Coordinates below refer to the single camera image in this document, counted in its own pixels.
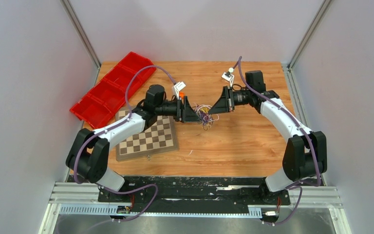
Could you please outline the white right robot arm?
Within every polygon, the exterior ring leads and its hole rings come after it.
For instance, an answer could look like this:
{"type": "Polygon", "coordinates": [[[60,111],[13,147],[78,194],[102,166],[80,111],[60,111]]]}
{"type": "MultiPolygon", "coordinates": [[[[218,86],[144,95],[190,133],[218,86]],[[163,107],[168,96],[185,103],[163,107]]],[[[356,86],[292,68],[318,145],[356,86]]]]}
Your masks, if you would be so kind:
{"type": "Polygon", "coordinates": [[[234,111],[236,106],[250,105],[268,119],[286,140],[282,167],[263,178],[259,186],[259,198],[272,203],[278,195],[300,183],[311,184],[310,177],[317,178],[314,185],[321,185],[321,174],[327,171],[327,140],[323,132],[312,131],[289,112],[279,95],[267,90],[261,71],[245,73],[244,87],[235,90],[233,68],[222,74],[229,82],[209,113],[221,114],[234,111]]]}

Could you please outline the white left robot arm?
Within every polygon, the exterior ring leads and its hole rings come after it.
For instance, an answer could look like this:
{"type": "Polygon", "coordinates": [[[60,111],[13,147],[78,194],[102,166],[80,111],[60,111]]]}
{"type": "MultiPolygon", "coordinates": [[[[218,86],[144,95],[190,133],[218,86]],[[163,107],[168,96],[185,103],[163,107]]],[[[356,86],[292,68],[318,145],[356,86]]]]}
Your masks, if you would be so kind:
{"type": "Polygon", "coordinates": [[[125,179],[108,167],[109,153],[125,139],[149,129],[159,116],[183,123],[201,122],[187,97],[167,100],[164,87],[152,85],[145,98],[125,117],[106,127],[93,131],[83,128],[77,133],[66,158],[74,181],[97,184],[109,190],[116,201],[127,200],[130,190],[124,185],[125,179]]]}

